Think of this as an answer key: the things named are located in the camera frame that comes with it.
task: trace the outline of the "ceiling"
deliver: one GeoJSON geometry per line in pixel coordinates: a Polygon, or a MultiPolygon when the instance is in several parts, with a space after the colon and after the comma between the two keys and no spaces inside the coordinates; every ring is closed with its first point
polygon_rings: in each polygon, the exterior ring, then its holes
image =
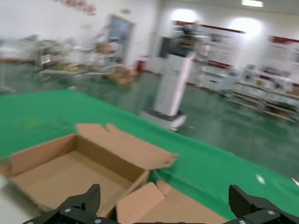
{"type": "Polygon", "coordinates": [[[249,10],[266,12],[295,14],[299,15],[299,0],[260,0],[264,2],[264,7],[243,6],[242,0],[184,0],[207,5],[217,5],[225,7],[236,7],[249,10]]]}

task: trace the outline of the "ceiling light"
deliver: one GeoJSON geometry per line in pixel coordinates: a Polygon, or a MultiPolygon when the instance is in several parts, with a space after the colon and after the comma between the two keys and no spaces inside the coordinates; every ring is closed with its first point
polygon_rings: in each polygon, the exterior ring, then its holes
{"type": "Polygon", "coordinates": [[[263,7],[263,2],[262,1],[253,1],[253,0],[242,0],[242,5],[253,6],[253,7],[263,7]]]}

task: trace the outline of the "table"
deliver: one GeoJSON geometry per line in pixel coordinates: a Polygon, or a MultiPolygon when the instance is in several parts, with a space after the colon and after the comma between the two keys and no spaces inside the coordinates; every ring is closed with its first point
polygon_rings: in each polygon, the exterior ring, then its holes
{"type": "Polygon", "coordinates": [[[237,184],[248,194],[266,197],[282,210],[299,216],[299,188],[291,178],[171,133],[88,95],[68,90],[10,95],[0,97],[0,105],[0,115],[5,118],[0,125],[1,156],[74,133],[76,123],[113,123],[140,139],[179,153],[173,167],[152,172],[151,180],[167,181],[220,215],[234,218],[228,205],[228,187],[237,184]]]}

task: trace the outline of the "white robot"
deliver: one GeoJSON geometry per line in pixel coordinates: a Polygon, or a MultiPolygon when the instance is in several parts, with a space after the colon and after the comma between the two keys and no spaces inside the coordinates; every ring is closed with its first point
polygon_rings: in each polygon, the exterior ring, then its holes
{"type": "Polygon", "coordinates": [[[207,53],[204,51],[207,38],[196,36],[197,26],[184,27],[184,34],[173,39],[167,50],[166,72],[162,76],[155,104],[140,113],[142,117],[172,131],[183,125],[187,118],[179,107],[192,64],[196,58],[198,63],[205,64],[207,61],[207,56],[202,54],[207,53]]]}

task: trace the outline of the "cardboard box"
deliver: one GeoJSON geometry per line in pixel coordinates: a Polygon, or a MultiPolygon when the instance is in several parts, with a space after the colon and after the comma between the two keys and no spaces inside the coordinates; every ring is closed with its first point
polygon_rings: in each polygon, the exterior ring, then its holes
{"type": "Polygon", "coordinates": [[[117,201],[146,183],[149,170],[169,167],[177,159],[111,124],[106,129],[78,124],[77,130],[13,154],[6,165],[9,180],[44,210],[99,183],[97,215],[108,217],[117,201]]]}
{"type": "Polygon", "coordinates": [[[118,85],[128,85],[136,79],[136,75],[135,69],[126,69],[122,65],[116,65],[115,73],[111,73],[107,77],[118,85]]]}
{"type": "Polygon", "coordinates": [[[96,43],[95,51],[102,54],[109,54],[112,48],[109,43],[96,43]]]}
{"type": "Polygon", "coordinates": [[[117,221],[131,223],[208,223],[227,222],[204,205],[163,181],[148,183],[121,199],[116,205],[117,221]]]}

